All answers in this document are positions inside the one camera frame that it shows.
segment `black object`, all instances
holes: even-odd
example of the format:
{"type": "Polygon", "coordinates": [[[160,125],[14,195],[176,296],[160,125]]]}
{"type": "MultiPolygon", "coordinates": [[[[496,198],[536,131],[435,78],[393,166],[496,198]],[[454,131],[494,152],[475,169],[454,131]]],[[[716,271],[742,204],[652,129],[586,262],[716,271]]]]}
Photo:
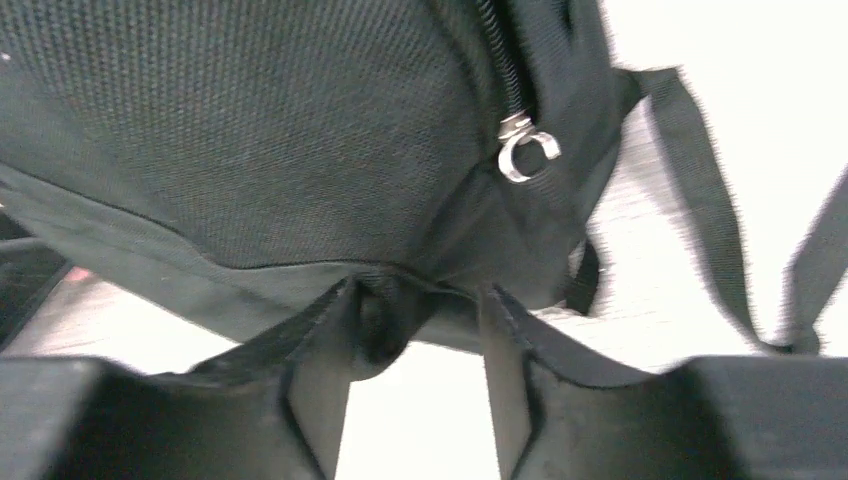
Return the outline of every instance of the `black object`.
{"type": "Polygon", "coordinates": [[[586,223],[645,97],[716,303],[764,350],[818,350],[848,263],[845,235],[810,243],[785,345],[754,338],[698,108],[674,70],[611,66],[595,0],[0,0],[0,52],[11,216],[236,341],[355,276],[357,378],[412,338],[479,352],[479,285],[588,313],[586,223]]]}
{"type": "MultiPolygon", "coordinates": [[[[184,375],[102,360],[0,362],[6,480],[332,479],[361,285],[184,375]]],[[[480,324],[502,476],[844,479],[848,360],[695,359],[653,376],[532,317],[500,289],[480,324]]]]}
{"type": "Polygon", "coordinates": [[[0,210],[0,351],[72,265],[0,210]]]}

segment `bag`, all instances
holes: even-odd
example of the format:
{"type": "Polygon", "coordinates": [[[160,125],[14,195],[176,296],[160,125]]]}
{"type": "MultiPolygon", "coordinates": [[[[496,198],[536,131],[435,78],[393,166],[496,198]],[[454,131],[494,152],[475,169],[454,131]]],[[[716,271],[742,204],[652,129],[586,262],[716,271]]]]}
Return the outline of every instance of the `bag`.
{"type": "MultiPolygon", "coordinates": [[[[348,277],[358,378],[413,337],[479,351],[481,284],[587,313],[586,223],[648,96],[716,299],[754,335],[697,107],[674,70],[611,66],[594,0],[6,0],[0,26],[0,202],[74,263],[234,340],[348,277]]],[[[846,267],[838,242],[821,248],[796,280],[823,294],[783,350],[818,349],[846,267]]]]}

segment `zipper slider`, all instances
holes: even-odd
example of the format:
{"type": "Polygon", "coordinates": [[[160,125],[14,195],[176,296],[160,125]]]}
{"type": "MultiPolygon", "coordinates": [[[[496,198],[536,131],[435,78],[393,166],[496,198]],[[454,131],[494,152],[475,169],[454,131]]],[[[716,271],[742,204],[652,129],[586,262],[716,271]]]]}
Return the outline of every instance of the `zipper slider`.
{"type": "Polygon", "coordinates": [[[520,112],[502,120],[498,140],[503,145],[500,153],[498,153],[498,168],[512,183],[524,183],[532,178],[519,172],[518,168],[515,167],[512,158],[515,147],[535,141],[542,147],[542,151],[548,160],[553,160],[562,154],[556,138],[549,133],[536,130],[533,120],[526,112],[520,112]]]}

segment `textured mesh panel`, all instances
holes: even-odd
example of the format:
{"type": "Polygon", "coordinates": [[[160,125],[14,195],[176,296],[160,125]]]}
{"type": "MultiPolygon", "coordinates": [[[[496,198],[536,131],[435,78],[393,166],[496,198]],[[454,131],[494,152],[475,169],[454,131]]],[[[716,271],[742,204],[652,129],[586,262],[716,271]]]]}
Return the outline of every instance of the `textured mesh panel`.
{"type": "Polygon", "coordinates": [[[97,152],[2,161],[224,265],[426,265],[445,252],[422,239],[488,208],[455,215],[463,180],[491,204],[466,178],[479,107],[438,25],[422,1],[2,0],[0,51],[97,152]]]}

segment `white surface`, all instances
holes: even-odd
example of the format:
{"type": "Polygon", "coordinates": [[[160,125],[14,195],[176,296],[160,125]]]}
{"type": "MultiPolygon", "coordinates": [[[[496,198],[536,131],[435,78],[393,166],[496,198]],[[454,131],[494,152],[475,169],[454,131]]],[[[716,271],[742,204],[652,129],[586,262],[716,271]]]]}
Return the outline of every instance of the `white surface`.
{"type": "MultiPolygon", "coordinates": [[[[741,211],[756,318],[775,338],[784,269],[848,163],[848,3],[605,4],[621,64],[684,66],[741,211]]],[[[702,287],[644,118],[631,118],[627,130],[621,166],[593,219],[609,262],[600,318],[556,310],[545,318],[654,371],[697,354],[750,352],[702,287]]],[[[94,288],[61,321],[55,310],[62,302],[54,299],[54,311],[21,338],[17,352],[103,355],[152,373],[187,368],[231,345],[114,287],[94,288]]],[[[825,353],[848,354],[844,288],[819,331],[825,353]]],[[[497,478],[481,359],[412,345],[385,374],[354,385],[338,478],[497,478]]]]}

